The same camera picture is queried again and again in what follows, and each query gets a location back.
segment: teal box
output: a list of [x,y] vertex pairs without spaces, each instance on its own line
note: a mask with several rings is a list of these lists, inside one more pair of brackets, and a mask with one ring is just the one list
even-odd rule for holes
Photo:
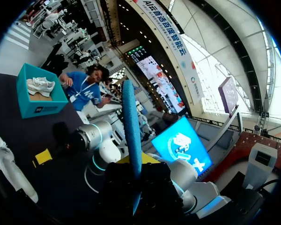
[[[55,81],[55,87],[50,96],[52,101],[30,101],[27,91],[27,79],[46,77],[50,82]],[[46,70],[24,63],[16,80],[18,103],[23,119],[59,113],[68,103],[58,77]]]

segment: display screen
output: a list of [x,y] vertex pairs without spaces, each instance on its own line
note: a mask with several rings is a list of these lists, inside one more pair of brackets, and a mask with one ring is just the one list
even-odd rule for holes
[[201,140],[186,117],[182,117],[152,140],[161,157],[169,162],[183,159],[202,174],[211,165],[211,159]]
[[138,46],[137,48],[132,49],[128,52],[128,55],[131,56],[135,63],[138,63],[149,56],[148,52],[143,48],[143,46]]
[[152,56],[149,56],[136,64],[149,79],[157,93],[161,96],[162,101],[169,111],[179,113],[184,109],[185,105],[176,89]]

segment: shoe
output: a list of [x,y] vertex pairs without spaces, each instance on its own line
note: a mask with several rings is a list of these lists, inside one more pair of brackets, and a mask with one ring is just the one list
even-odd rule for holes
[[50,96],[50,93],[55,86],[55,82],[48,81],[46,77],[33,77],[32,79],[27,79],[26,82],[29,94],[35,95],[35,93],[39,92],[45,97]]
[[14,187],[15,191],[23,189],[26,195],[38,202],[38,195],[30,182],[27,180],[20,168],[15,164],[13,152],[7,147],[0,137],[0,170],[8,182]]

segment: white banner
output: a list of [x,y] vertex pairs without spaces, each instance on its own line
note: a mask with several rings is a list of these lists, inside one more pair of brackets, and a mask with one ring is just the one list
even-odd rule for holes
[[167,18],[167,14],[154,0],[133,0],[151,19],[174,53],[192,96],[192,103],[197,104],[203,95],[201,83],[186,45],[177,28]]

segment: blue foam stick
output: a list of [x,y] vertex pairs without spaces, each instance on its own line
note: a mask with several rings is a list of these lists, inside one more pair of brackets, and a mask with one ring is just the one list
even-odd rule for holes
[[[141,176],[141,135],[139,119],[136,110],[134,88],[131,81],[123,82],[122,92],[124,131],[128,146],[130,164],[134,177],[138,180]],[[140,193],[136,193],[133,201],[133,214],[140,201]]]

